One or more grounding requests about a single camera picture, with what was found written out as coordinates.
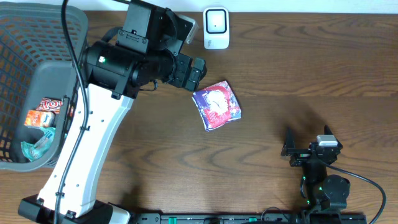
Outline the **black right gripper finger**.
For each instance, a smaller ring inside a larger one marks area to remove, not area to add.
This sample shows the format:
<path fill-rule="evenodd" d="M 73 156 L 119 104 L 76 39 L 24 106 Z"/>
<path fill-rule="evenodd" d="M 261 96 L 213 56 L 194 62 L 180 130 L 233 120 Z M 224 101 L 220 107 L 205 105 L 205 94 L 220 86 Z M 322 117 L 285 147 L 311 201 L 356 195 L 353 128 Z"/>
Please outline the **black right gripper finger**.
<path fill-rule="evenodd" d="M 324 135 L 330 136 L 330 141 L 326 144 L 327 146 L 336 146 L 343 148 L 342 143 L 340 143 L 340 141 L 335 137 L 329 125 L 325 125 L 323 130 L 324 130 Z"/>
<path fill-rule="evenodd" d="M 287 128 L 284 145 L 281 150 L 281 156 L 291 156 L 294 153 L 295 143 L 292 130 Z"/>

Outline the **purple red snack bag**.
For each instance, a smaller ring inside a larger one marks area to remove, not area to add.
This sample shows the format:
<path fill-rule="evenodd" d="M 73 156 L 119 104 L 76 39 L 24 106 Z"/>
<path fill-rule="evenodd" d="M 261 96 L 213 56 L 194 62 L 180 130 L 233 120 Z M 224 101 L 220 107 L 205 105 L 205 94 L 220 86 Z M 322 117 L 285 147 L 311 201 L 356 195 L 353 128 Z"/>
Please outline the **purple red snack bag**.
<path fill-rule="evenodd" d="M 212 131 L 241 119 L 241 107 L 226 80 L 194 92 L 192 100 L 199 111 L 205 131 Z"/>

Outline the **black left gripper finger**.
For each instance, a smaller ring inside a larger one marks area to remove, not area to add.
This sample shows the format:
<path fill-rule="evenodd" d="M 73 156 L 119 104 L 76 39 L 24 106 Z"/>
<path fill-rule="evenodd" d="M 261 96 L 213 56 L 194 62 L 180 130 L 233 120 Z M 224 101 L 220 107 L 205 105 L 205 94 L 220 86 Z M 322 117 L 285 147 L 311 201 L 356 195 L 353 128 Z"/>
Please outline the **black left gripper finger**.
<path fill-rule="evenodd" d="M 206 60 L 202 58 L 196 58 L 193 65 L 193 72 L 199 78 L 204 78 L 207 73 Z"/>
<path fill-rule="evenodd" d="M 195 91 L 198 87 L 200 80 L 202 79 L 202 71 L 196 68 L 193 68 L 187 78 L 185 89 L 188 91 Z"/>

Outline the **red orange candy bar wrapper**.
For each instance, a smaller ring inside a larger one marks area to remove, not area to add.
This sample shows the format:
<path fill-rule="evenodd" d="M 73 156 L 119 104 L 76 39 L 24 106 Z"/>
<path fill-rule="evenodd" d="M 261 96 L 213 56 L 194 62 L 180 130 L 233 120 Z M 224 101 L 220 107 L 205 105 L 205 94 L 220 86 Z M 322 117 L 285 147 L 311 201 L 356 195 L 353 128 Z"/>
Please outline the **red orange candy bar wrapper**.
<path fill-rule="evenodd" d="M 42 114 L 58 115 L 61 112 L 64 102 L 62 100 L 55 100 L 51 98 L 42 98 L 35 111 Z"/>

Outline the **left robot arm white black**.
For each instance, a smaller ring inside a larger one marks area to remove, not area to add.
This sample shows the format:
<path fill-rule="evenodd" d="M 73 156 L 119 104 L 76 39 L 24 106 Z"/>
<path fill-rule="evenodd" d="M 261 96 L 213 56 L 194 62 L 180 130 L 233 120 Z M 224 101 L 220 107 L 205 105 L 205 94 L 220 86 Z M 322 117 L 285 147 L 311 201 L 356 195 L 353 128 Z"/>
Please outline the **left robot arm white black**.
<path fill-rule="evenodd" d="M 99 176 L 110 145 L 148 83 L 195 91 L 206 75 L 202 58 L 181 53 L 198 30 L 197 22 L 169 8 L 129 1 L 121 27 L 73 59 L 77 102 L 61 135 L 62 150 L 52 175 L 37 195 L 21 200 L 20 216 L 37 223 L 131 223 L 126 209 L 96 199 Z"/>

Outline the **teal snack packet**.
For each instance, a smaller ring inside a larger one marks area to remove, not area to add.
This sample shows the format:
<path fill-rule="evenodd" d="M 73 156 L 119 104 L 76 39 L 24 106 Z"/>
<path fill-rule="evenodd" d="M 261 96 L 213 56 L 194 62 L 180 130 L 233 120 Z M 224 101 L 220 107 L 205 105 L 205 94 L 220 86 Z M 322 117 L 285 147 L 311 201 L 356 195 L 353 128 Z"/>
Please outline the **teal snack packet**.
<path fill-rule="evenodd" d="M 35 144 L 21 142 L 22 153 L 31 162 L 40 159 L 50 149 L 55 136 L 53 127 L 39 129 L 43 132 L 43 136 Z"/>

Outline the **small orange snack packet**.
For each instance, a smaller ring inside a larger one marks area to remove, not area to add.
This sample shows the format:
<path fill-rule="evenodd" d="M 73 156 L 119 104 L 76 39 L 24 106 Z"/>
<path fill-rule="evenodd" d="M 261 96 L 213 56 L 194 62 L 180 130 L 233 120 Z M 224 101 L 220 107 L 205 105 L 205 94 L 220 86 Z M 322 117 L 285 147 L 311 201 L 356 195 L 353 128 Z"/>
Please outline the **small orange snack packet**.
<path fill-rule="evenodd" d="M 48 128 L 53 125 L 54 119 L 52 112 L 29 110 L 24 125 L 29 128 Z"/>

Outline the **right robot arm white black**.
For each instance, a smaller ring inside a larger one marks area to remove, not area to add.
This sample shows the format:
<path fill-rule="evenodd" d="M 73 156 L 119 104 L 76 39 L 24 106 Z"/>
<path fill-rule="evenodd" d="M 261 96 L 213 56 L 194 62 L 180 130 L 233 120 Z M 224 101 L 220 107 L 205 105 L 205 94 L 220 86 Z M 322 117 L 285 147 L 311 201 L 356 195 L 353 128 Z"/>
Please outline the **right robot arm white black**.
<path fill-rule="evenodd" d="M 300 193 L 307 201 L 291 223 L 344 224 L 341 211 L 347 207 L 350 182 L 340 175 L 329 175 L 326 167 L 337 160 L 343 146 L 328 126 L 305 149 L 295 146 L 291 130 L 287 131 L 282 156 L 290 158 L 291 167 L 301 167 Z"/>

